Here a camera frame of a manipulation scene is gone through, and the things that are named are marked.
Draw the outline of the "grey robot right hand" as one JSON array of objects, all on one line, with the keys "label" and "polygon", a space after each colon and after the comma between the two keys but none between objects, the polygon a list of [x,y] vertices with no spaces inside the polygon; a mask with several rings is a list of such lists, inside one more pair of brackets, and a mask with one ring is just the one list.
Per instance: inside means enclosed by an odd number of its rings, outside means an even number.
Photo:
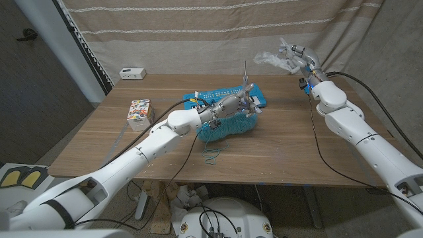
[{"label": "grey robot right hand", "polygon": [[281,45],[279,51],[288,60],[292,61],[295,66],[299,66],[301,72],[312,86],[328,81],[328,77],[321,69],[317,54],[311,48],[288,44],[286,46]]}]

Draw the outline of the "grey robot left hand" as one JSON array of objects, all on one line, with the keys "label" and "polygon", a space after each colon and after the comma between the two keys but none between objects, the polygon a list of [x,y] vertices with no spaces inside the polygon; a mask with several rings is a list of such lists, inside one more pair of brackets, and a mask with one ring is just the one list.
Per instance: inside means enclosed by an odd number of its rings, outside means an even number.
[{"label": "grey robot left hand", "polygon": [[254,88],[252,83],[243,86],[238,93],[223,97],[212,106],[199,113],[202,122],[212,122],[218,118],[228,118],[240,112],[250,117],[261,114],[261,109],[249,98],[250,91]]}]

